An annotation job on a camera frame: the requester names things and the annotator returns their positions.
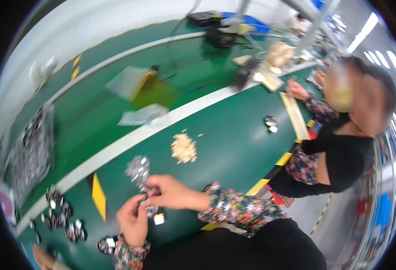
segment plastic bag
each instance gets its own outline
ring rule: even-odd
[[[168,113],[168,108],[157,103],[148,105],[138,111],[126,111],[120,119],[118,126],[142,126],[159,119]]]
[[[54,166],[53,106],[45,103],[11,150],[12,189],[20,207]]]

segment black device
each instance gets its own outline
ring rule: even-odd
[[[197,27],[206,27],[209,25],[216,25],[217,27],[220,27],[220,20],[222,19],[222,16],[212,13],[211,11],[207,11],[189,14],[187,19],[191,24]]]
[[[240,67],[240,69],[237,71],[233,84],[237,91],[241,92],[243,90],[246,83],[249,81],[251,76],[253,76],[258,64],[259,61],[256,58],[250,58]]]
[[[237,33],[228,28],[216,28],[214,25],[205,28],[205,39],[216,48],[232,47],[236,43]]]

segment green workbench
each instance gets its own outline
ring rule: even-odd
[[[165,24],[151,25],[134,31],[141,31],[141,37],[147,37],[147,30],[155,31],[154,28],[165,25],[165,32],[168,33],[173,27],[173,22]],[[111,41],[105,42],[115,47]],[[267,47],[268,43],[273,41],[274,39],[264,39],[258,42],[261,46]],[[104,46],[104,43],[91,50],[106,52],[107,49],[98,48]],[[179,92],[202,83],[207,85],[180,95],[171,110],[229,86],[238,70],[231,60],[242,55],[253,55],[256,52],[256,50],[243,49],[242,46],[221,51],[208,46],[202,38],[175,41],[172,47],[179,70],[169,83]],[[81,57],[82,65],[90,61],[90,55],[85,56],[86,52]],[[92,57],[99,57],[100,62],[109,56]],[[84,78],[54,102],[55,167],[28,197],[20,210],[22,214],[31,208],[49,186],[57,183],[107,145],[137,128],[117,126],[121,114],[134,107],[107,91],[104,88],[105,84],[129,65],[149,68],[159,64],[161,77],[168,76],[173,72],[165,68],[170,66],[170,62],[165,45],[140,51]],[[319,90],[304,80],[311,69],[306,68],[290,76],[296,75],[299,83],[315,96],[320,97]],[[39,91],[40,95],[45,95],[46,100],[55,93],[53,85],[61,85],[55,81],[54,76],[45,84],[45,92],[43,89]],[[300,102],[299,107],[307,122],[312,115]],[[14,124],[15,136],[19,133],[17,132],[19,123],[22,126],[26,123],[25,114],[31,116],[30,111],[31,108],[23,109],[22,115],[17,117]],[[270,133],[267,130],[263,122],[263,117],[266,115],[277,118],[277,133]],[[177,160],[171,157],[170,145],[174,140],[173,135],[182,132],[183,129],[187,129],[189,136],[197,141],[197,160],[194,163],[177,164]],[[147,155],[150,158],[152,174],[172,174],[195,190],[201,190],[212,181],[219,181],[223,187],[247,192],[268,173],[282,154],[292,147],[295,138],[291,121],[277,92],[271,93],[264,86],[257,85],[228,97],[136,144],[95,171],[106,196],[105,222],[94,205],[87,180],[79,181],[64,194],[64,197],[74,211],[70,222],[76,219],[83,222],[88,235],[87,240],[72,244],[66,238],[63,229],[49,232],[43,228],[42,222],[37,218],[36,228],[41,236],[42,246],[50,251],[59,252],[58,257],[62,258],[60,260],[64,260],[72,269],[109,268],[112,258],[102,255],[97,250],[96,243],[107,235],[119,234],[115,213],[128,198],[139,193],[136,186],[124,175],[127,163],[135,155]],[[164,224],[159,226],[150,224],[148,240],[152,242],[153,248],[181,240],[196,233],[205,225],[192,211],[165,209],[164,212],[166,217]],[[26,228],[19,236],[19,240],[28,256],[31,256],[30,246],[35,241],[33,231]]]

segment fluorescent light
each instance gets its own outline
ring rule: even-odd
[[[356,38],[353,40],[351,45],[346,49],[346,51],[352,53],[357,48],[357,46],[364,40],[365,37],[366,35],[363,33],[359,33],[358,35],[356,35]]]
[[[377,22],[378,22],[378,16],[375,14],[375,12],[372,12],[372,14],[370,14],[369,19],[367,19],[366,24],[363,26],[361,32],[365,35],[368,35],[370,31],[372,31],[372,29],[375,27]]]
[[[378,61],[378,58],[374,55],[374,53],[371,52],[371,51],[368,51],[368,53],[370,54],[370,56],[372,57],[372,59],[374,60],[374,62],[375,62],[378,66],[381,66],[381,64],[380,64],[379,61]]]
[[[387,63],[387,61],[384,58],[384,55],[382,53],[380,53],[379,51],[375,51],[376,55],[378,55],[379,60],[382,62],[382,64],[386,67],[386,68],[390,68],[389,64]]]
[[[391,52],[391,51],[387,51],[387,54],[389,55],[390,60],[393,63],[393,66],[395,66],[395,69],[396,69],[396,55],[393,52]]]
[[[371,61],[372,63],[375,63],[375,62],[372,60],[372,57],[370,57],[370,55],[369,55],[366,51],[363,51],[363,52],[364,52],[364,55],[368,58],[369,61]]]

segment workstation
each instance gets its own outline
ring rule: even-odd
[[[264,177],[285,164],[292,148],[307,140],[304,134],[309,136],[307,129],[314,123],[302,102],[288,102],[280,93],[288,80],[295,80],[317,99],[324,98],[314,72],[325,71],[323,60],[341,56],[341,48],[330,35],[323,46],[321,37],[329,29],[321,22],[339,1],[327,1],[317,9],[318,18],[301,35],[259,20],[259,25],[251,23],[253,17],[246,15],[249,2],[241,1],[236,13],[191,12],[183,19],[113,36],[78,54],[44,81],[17,114],[6,148],[13,153],[39,109],[52,106],[53,166],[14,213],[17,239],[29,260],[32,244],[39,242],[73,269],[109,268],[112,257],[103,255],[97,243],[120,234],[115,213],[127,198],[140,193],[125,174],[128,163],[139,155],[150,160],[150,174],[173,175],[194,190],[217,181],[247,195],[276,195],[267,191],[270,179]],[[276,45],[284,49],[277,50]],[[128,68],[141,75],[127,93],[112,90],[113,83],[121,85],[115,81],[119,74],[133,77],[125,75]],[[136,113],[152,104],[168,112],[144,117],[143,124],[120,125],[125,112]],[[276,129],[266,123],[268,116],[274,117]],[[193,141],[191,158],[174,155],[172,144],[179,135]],[[9,155],[6,163],[13,158]],[[5,175],[8,183],[13,176],[8,170]],[[44,228],[41,214],[52,216],[45,195],[50,189],[72,209],[68,224],[78,220],[85,231],[76,243],[62,228]],[[303,213],[290,213],[295,208],[291,203],[273,199],[291,218],[304,220],[298,221],[299,227],[311,235],[330,196],[302,199],[304,204],[314,203]],[[147,239],[152,248],[217,226],[207,225],[189,210],[164,209],[163,215],[162,224],[150,220]]]

